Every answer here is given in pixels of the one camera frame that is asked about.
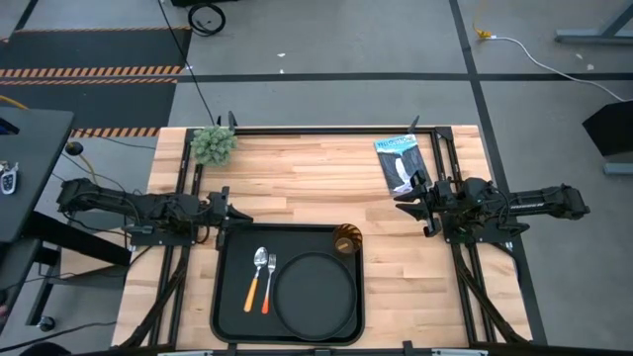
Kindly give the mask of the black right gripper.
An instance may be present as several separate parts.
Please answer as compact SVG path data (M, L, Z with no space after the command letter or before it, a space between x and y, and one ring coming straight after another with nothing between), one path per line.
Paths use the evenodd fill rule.
M451 181L438 180L431 188L427 188L425 186L426 179L418 170L410 178L410 183L413 190L394 197L394 200L410 203L418 199L418 203L399 203L397 208L417 221L426 221L423 233L426 237L433 237L441 230L440 220L434 215L446 213L453 205Z

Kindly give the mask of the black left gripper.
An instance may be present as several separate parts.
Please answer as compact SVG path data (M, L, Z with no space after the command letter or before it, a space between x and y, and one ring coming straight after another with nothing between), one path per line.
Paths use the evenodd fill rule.
M210 212L208 213L208 227L213 227L217 233L215 248L223 248L225 243L226 217L230 217L231 224L253 223L253 218L242 213L233 205L228 205L229 186L223 186L219 192L211 192L208 196Z

